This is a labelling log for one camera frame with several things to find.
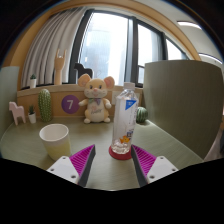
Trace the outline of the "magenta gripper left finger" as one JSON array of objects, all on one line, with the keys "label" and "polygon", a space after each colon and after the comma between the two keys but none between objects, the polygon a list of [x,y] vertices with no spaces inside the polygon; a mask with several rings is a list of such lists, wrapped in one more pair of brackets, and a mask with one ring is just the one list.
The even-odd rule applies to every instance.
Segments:
[{"label": "magenta gripper left finger", "polygon": [[95,146],[88,146],[70,157],[62,156],[47,171],[85,187],[95,154]]}]

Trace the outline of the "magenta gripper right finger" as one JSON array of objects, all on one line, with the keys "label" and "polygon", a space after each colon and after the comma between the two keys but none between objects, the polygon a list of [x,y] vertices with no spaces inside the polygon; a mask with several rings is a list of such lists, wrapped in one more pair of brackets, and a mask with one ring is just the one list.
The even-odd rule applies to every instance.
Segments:
[{"label": "magenta gripper right finger", "polygon": [[131,146],[131,155],[140,187],[177,171],[165,156],[156,157],[136,145]]}]

